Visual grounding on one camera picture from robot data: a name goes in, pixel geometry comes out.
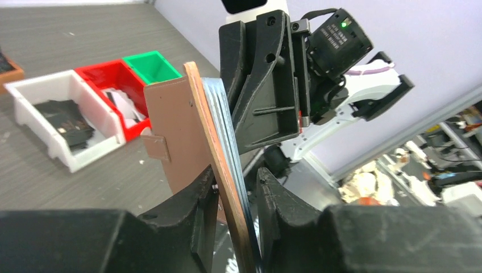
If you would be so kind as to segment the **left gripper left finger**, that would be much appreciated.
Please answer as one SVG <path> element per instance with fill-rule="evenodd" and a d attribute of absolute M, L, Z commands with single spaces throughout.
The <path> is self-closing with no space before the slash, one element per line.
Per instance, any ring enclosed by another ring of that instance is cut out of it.
<path fill-rule="evenodd" d="M 210 272 L 218 194 L 210 167 L 135 216 L 120 209 L 1 212 L 2 272 Z"/>

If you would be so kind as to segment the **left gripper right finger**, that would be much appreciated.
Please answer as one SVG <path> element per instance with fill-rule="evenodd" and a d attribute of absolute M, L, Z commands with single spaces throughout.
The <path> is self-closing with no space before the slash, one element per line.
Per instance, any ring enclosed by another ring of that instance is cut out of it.
<path fill-rule="evenodd" d="M 444 206 L 318 210 L 257 172 L 265 272 L 480 272 L 481 223 Z"/>

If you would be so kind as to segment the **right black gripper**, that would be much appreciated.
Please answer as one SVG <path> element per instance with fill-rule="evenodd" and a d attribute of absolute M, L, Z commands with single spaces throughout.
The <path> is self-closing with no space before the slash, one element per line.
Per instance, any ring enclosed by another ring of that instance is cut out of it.
<path fill-rule="evenodd" d="M 219 29 L 221 79 L 240 154 L 294 138 L 310 125 L 309 20 L 291 28 L 292 35 L 289 16 L 276 10 Z"/>

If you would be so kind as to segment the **tan leather card holder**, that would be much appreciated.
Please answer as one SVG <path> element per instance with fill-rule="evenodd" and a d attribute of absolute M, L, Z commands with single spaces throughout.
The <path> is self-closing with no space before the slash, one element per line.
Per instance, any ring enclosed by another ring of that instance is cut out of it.
<path fill-rule="evenodd" d="M 259 245 L 249 211 L 226 94 L 219 78 L 202 78 L 195 62 L 186 75 L 147 85 L 150 127 L 141 137 L 161 161 L 172 197 L 141 218 L 161 247 L 153 272 L 210 272 L 217 219 L 231 234 L 241 272 L 260 272 Z"/>

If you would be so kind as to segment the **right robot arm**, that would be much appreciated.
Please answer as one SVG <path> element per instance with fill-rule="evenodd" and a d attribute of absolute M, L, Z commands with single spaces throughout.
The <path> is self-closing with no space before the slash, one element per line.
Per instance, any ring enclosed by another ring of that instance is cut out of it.
<path fill-rule="evenodd" d="M 360 120 L 389 110 L 413 83 L 342 8 L 291 21 L 282 10 L 219 28 L 221 79 L 238 151 L 276 146 L 291 162 Z"/>

